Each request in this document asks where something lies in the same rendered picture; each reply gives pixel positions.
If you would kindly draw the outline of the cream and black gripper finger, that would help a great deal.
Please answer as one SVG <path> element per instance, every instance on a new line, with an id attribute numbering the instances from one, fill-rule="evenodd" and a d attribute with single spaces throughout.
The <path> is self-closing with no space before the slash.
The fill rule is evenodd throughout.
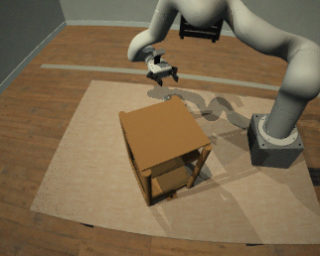
<path id="1" fill-rule="evenodd" d="M 158 72 L 155 73 L 155 75 L 151 75 L 153 72 L 150 70 L 148 73 L 147 73 L 147 77 L 148 78 L 151 78 L 155 81 L 158 82 L 158 84 L 160 84 L 160 86 L 162 86 L 162 79 L 160 78 L 160 76 L 158 76 Z"/>
<path id="2" fill-rule="evenodd" d="M 177 73 L 177 67 L 174 67 L 174 66 L 172 66 L 172 69 L 169 69 L 169 72 L 168 72 L 168 74 L 170 74 L 170 75 L 172 75 L 173 76 L 173 79 L 176 81 L 176 82 L 178 82 L 178 75 L 176 74 Z M 171 73 L 171 72 L 173 72 L 173 73 Z"/>

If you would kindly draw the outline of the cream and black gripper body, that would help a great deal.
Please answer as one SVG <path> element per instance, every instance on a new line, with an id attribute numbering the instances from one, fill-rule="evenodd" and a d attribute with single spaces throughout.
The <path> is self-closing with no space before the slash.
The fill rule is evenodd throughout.
<path id="1" fill-rule="evenodd" d="M 169 74 L 166 74 L 169 72 L 169 69 L 172 69 L 172 67 L 164 60 L 160 58 L 160 64 L 154 64 L 154 58 L 150 59 L 147 64 L 148 70 L 154 72 L 151 75 L 155 75 L 155 73 L 158 72 L 158 75 L 163 78 L 170 76 Z"/>

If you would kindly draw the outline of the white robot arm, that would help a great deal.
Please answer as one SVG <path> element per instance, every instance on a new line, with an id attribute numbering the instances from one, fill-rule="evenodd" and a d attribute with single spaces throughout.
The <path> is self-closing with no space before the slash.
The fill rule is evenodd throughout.
<path id="1" fill-rule="evenodd" d="M 307 103 L 320 92 L 320 46 L 272 26 L 241 0 L 159 0 L 149 29 L 131 41 L 128 59 L 147 64 L 151 58 L 166 54 L 165 49 L 155 50 L 152 45 L 165 39 L 178 12 L 191 26 L 200 29 L 223 19 L 240 41 L 288 63 L 280 92 L 270 114 L 259 120 L 258 132 L 271 145 L 291 145 L 298 136 L 298 119 Z M 154 64 L 160 64 L 160 58 L 154 58 Z"/>

